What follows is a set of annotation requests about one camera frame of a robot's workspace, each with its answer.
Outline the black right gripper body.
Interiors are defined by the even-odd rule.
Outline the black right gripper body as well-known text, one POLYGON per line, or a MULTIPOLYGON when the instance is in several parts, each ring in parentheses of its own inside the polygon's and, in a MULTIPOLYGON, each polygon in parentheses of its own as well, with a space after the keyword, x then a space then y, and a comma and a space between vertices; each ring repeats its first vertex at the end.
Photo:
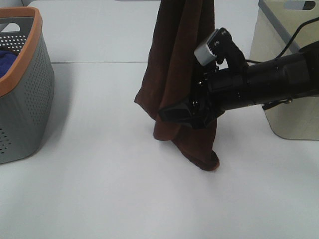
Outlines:
POLYGON ((218 70, 218 67, 211 69, 205 67, 203 71, 195 72, 192 76, 189 102, 190 125, 193 129, 209 128, 212 122, 225 113, 209 89, 218 70))

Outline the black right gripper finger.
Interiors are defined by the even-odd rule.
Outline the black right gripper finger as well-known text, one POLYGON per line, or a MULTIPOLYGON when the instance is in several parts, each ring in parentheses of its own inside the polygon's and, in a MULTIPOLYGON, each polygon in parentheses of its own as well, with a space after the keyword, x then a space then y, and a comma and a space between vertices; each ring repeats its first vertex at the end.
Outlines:
POLYGON ((192 129, 197 129, 194 115, 197 110, 197 101, 189 97, 172 105, 159 109, 158 115, 164 122, 177 123, 192 129))

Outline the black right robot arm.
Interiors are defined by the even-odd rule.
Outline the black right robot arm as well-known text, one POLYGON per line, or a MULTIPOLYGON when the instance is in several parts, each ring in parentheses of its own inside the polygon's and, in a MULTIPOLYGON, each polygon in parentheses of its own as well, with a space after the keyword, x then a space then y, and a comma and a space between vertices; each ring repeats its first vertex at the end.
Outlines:
POLYGON ((240 73, 206 70, 186 123, 207 128, 228 110, 262 105, 264 110, 319 94, 319 43, 297 53, 251 65, 240 73))

